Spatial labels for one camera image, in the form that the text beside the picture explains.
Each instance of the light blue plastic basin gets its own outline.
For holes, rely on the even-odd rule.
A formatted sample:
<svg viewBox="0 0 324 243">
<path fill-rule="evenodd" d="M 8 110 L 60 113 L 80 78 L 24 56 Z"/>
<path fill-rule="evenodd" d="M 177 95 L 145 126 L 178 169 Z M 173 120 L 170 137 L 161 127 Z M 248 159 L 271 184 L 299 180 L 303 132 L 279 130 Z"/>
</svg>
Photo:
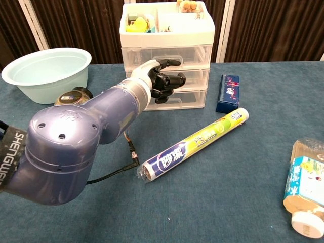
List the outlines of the light blue plastic basin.
<svg viewBox="0 0 324 243">
<path fill-rule="evenodd" d="M 90 62 L 90 53 L 83 49 L 47 49 L 11 62 L 3 69 L 2 78 L 34 102 L 52 104 L 77 86 L 87 87 Z"/>
</svg>

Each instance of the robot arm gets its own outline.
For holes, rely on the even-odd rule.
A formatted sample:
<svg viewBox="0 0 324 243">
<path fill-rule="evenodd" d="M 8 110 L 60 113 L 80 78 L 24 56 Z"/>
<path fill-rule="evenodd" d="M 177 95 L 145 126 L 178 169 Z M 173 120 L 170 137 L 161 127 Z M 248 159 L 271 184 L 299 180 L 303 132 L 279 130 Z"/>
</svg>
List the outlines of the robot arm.
<svg viewBox="0 0 324 243">
<path fill-rule="evenodd" d="M 115 141 L 151 97 L 156 103 L 164 103 L 173 89 L 185 84 L 181 73 L 160 73 L 169 65 L 178 66 L 180 62 L 148 61 L 130 78 L 83 105 L 39 111 L 29 123 L 17 171 L 2 189 L 44 205 L 60 205 L 76 198 L 86 185 L 98 145 Z"/>
</svg>

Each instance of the plastic wrap roll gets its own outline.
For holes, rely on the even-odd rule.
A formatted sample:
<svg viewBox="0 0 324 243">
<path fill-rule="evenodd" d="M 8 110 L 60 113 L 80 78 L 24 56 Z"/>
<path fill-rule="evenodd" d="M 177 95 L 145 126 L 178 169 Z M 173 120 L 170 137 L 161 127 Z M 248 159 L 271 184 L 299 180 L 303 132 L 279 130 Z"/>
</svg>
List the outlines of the plastic wrap roll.
<svg viewBox="0 0 324 243">
<path fill-rule="evenodd" d="M 144 162 L 137 169 L 138 177 L 145 182 L 155 180 L 248 119 L 249 113 L 244 108 L 232 111 Z"/>
</svg>

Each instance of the bottle label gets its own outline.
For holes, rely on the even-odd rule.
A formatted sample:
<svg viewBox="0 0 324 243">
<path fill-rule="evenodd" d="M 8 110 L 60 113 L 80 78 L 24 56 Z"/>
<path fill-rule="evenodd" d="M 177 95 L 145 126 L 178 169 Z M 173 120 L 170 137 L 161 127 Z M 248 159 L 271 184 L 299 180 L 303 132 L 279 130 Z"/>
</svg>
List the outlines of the bottle label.
<svg viewBox="0 0 324 243">
<path fill-rule="evenodd" d="M 289 169 L 285 198 L 295 195 L 324 205 L 324 163 L 306 156 L 294 158 Z"/>
</svg>

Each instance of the yellow object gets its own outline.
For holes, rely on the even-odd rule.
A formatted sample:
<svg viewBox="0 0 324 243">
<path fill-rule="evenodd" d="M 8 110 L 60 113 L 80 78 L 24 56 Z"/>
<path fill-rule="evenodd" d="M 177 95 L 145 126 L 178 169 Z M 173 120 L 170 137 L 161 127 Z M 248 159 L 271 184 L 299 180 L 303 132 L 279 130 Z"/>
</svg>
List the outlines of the yellow object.
<svg viewBox="0 0 324 243">
<path fill-rule="evenodd" d="M 145 33 L 148 28 L 147 22 L 143 17 L 138 17 L 133 24 L 126 26 L 128 33 Z"/>
<path fill-rule="evenodd" d="M 248 119 L 249 113 L 244 108 L 232 111 L 144 162 L 138 168 L 137 175 L 145 182 L 155 180 Z"/>
<path fill-rule="evenodd" d="M 200 8 L 195 0 L 177 0 L 177 5 L 180 6 L 182 13 L 199 13 Z"/>
</svg>

